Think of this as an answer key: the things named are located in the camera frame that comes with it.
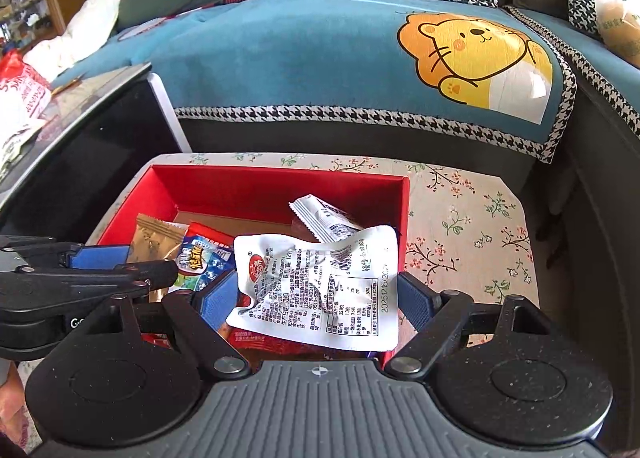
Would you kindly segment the person's left hand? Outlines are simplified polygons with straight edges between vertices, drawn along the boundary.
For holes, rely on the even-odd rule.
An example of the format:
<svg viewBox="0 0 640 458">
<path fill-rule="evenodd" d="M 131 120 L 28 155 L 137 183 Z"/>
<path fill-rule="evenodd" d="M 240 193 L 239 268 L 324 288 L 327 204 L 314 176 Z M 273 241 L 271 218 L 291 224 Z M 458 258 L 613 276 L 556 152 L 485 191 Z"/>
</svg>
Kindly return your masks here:
<svg viewBox="0 0 640 458">
<path fill-rule="evenodd" d="M 28 423 L 25 415 L 24 386 L 14 364 L 6 374 L 0 389 L 1 434 L 23 448 L 28 438 Z"/>
</svg>

